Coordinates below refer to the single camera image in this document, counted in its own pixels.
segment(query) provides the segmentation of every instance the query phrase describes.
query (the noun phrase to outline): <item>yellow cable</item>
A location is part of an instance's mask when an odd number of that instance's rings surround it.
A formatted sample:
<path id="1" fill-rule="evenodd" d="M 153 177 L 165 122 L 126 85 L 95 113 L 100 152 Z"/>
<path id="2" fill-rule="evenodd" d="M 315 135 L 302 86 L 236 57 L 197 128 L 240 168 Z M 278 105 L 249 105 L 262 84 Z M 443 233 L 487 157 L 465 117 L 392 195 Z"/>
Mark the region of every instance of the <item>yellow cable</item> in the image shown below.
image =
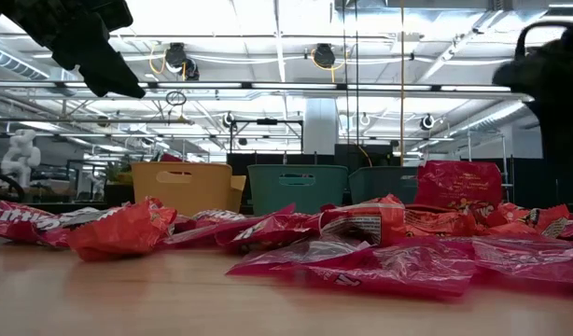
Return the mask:
<path id="1" fill-rule="evenodd" d="M 156 75 L 162 75 L 162 73 L 164 72 L 164 68 L 166 67 L 166 50 L 164 51 L 164 56 L 162 57 L 162 69 L 160 71 L 156 70 L 156 68 L 154 67 L 154 59 L 152 58 L 152 56 L 154 56 L 154 45 L 152 45 L 152 51 L 149 54 L 149 68 L 152 69 L 152 71 L 154 72 L 154 74 Z"/>
<path id="2" fill-rule="evenodd" d="M 313 63 L 315 64 L 315 66 L 317 66 L 320 70 L 325 70 L 325 71 L 331 71 L 331 72 L 332 72 L 332 83 L 334 83 L 334 80 L 335 80 L 335 78 L 334 78 L 334 71 L 336 71 L 336 70 L 338 70 L 338 69 L 340 69 L 340 68 L 342 68 L 342 67 L 344 66 L 344 64 L 346 63 L 346 60 L 347 60 L 348 57 L 349 57 L 349 52 L 346 51 L 346 52 L 344 53 L 344 62 L 342 62 L 341 64 L 339 64 L 339 66 L 337 66 L 337 67 L 331 66 L 330 69 L 327 69 L 327 68 L 321 66 L 320 64 L 318 64 L 318 63 L 315 61 L 315 58 L 314 58 L 314 56 L 315 56 L 315 49 L 312 50 L 311 56 L 312 56 L 312 62 L 313 62 Z"/>
<path id="3" fill-rule="evenodd" d="M 363 148 L 360 145 L 357 145 L 357 147 L 359 148 L 359 150 L 361 150 L 363 155 L 365 155 L 365 157 L 368 158 L 368 162 L 370 163 L 370 167 L 373 167 L 373 165 L 371 164 L 371 159 L 370 159 L 370 156 L 368 155 L 368 153 L 365 150 L 363 150 Z"/>
<path id="4" fill-rule="evenodd" d="M 405 0 L 400 0 L 400 166 L 405 162 Z"/>

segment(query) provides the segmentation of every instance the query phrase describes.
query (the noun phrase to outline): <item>white sculpture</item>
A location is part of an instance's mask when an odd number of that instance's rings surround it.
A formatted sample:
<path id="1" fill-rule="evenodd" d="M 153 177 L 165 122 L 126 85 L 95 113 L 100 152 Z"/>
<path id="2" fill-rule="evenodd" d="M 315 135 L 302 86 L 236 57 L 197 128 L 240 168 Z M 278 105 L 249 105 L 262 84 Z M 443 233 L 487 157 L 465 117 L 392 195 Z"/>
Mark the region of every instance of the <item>white sculpture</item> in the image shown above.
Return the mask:
<path id="1" fill-rule="evenodd" d="M 17 130 L 10 137 L 10 147 L 0 163 L 4 175 L 17 173 L 17 182 L 22 188 L 28 188 L 32 167 L 37 167 L 42 161 L 42 153 L 38 147 L 34 147 L 34 130 Z"/>

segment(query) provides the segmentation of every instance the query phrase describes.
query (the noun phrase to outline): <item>green plastic bin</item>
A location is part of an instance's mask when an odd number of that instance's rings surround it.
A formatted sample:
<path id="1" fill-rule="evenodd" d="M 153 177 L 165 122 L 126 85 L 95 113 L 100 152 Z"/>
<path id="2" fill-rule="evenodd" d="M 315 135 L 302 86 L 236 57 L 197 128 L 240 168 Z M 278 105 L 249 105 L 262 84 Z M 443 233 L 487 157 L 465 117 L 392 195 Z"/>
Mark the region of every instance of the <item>green plastic bin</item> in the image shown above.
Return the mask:
<path id="1" fill-rule="evenodd" d="M 348 170 L 330 165 L 255 164 L 247 167 L 253 211 L 270 214 L 292 203 L 296 211 L 316 214 L 325 204 L 342 205 Z"/>
<path id="2" fill-rule="evenodd" d="M 353 204 L 362 203 L 388 194 L 403 203 L 412 204 L 417 192 L 416 167 L 367 167 L 349 176 Z"/>

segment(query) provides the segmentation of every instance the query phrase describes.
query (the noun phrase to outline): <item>wooden table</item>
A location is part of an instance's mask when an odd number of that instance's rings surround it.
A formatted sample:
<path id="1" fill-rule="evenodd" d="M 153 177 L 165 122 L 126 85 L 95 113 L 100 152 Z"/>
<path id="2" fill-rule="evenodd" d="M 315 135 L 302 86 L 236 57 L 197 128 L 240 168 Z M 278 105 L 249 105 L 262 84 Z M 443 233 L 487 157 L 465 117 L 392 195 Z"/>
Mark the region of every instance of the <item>wooden table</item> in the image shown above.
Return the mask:
<path id="1" fill-rule="evenodd" d="M 238 259 L 171 251 L 84 263 L 0 245 L 0 335 L 573 335 L 573 300 L 475 289 L 459 303 L 278 286 Z"/>

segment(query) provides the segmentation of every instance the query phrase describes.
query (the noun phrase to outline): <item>bin handle hole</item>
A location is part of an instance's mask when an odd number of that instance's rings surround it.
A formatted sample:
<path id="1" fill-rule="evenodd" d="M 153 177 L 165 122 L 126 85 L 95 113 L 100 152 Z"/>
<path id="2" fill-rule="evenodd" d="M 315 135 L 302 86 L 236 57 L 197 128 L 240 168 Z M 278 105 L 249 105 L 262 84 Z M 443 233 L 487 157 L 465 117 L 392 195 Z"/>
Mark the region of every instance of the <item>bin handle hole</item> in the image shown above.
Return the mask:
<path id="1" fill-rule="evenodd" d="M 315 176 L 311 174 L 281 174 L 278 177 L 281 186 L 309 187 L 315 184 Z"/>

